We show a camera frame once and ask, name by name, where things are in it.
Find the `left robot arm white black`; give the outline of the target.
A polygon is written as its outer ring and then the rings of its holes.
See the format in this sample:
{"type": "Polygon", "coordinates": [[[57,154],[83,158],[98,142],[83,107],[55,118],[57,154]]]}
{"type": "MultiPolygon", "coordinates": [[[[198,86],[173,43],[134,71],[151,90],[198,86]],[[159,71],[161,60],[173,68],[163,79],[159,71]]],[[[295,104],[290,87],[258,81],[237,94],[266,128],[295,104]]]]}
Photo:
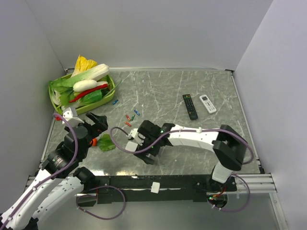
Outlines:
{"type": "Polygon", "coordinates": [[[20,198],[0,215],[2,230],[36,230],[38,222],[51,213],[69,195],[94,189],[94,175],[79,164],[86,158],[93,139],[108,130],[107,117],[88,112],[93,121],[81,120],[73,111],[55,118],[68,132],[57,148],[49,153],[35,179],[20,198]]]}

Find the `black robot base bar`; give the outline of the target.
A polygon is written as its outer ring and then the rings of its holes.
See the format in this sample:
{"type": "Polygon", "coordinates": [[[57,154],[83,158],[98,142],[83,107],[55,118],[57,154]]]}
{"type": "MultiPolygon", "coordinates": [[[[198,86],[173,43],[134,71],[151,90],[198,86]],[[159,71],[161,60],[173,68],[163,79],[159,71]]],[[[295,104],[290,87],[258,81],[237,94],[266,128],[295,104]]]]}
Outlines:
{"type": "Polygon", "coordinates": [[[85,194],[95,194],[98,204],[113,202],[181,201],[207,202],[207,195],[235,192],[234,178],[225,184],[208,174],[97,176],[84,187],[85,194]]]}

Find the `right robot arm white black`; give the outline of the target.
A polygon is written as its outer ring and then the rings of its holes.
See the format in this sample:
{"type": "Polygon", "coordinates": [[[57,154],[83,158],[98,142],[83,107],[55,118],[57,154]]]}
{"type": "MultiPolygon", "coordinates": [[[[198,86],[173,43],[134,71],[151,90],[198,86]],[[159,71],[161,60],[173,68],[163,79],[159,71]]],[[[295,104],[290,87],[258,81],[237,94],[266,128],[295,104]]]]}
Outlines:
{"type": "Polygon", "coordinates": [[[154,164],[150,156],[157,156],[164,146],[188,146],[213,152],[218,162],[213,168],[209,184],[215,191],[226,186],[231,173],[242,169],[247,150],[246,141],[228,125],[204,130],[173,123],[158,126],[145,120],[139,128],[130,131],[130,140],[136,141],[131,150],[141,152],[135,156],[150,165],[154,164]]]}

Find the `white battery cover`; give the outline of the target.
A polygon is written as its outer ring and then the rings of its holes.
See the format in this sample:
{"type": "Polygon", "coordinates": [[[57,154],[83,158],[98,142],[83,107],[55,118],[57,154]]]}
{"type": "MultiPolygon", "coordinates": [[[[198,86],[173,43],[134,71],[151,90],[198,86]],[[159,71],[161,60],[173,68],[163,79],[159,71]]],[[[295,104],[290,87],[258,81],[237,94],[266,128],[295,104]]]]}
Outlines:
{"type": "Polygon", "coordinates": [[[160,183],[159,182],[153,182],[151,186],[151,193],[158,194],[160,191],[160,183]]]}

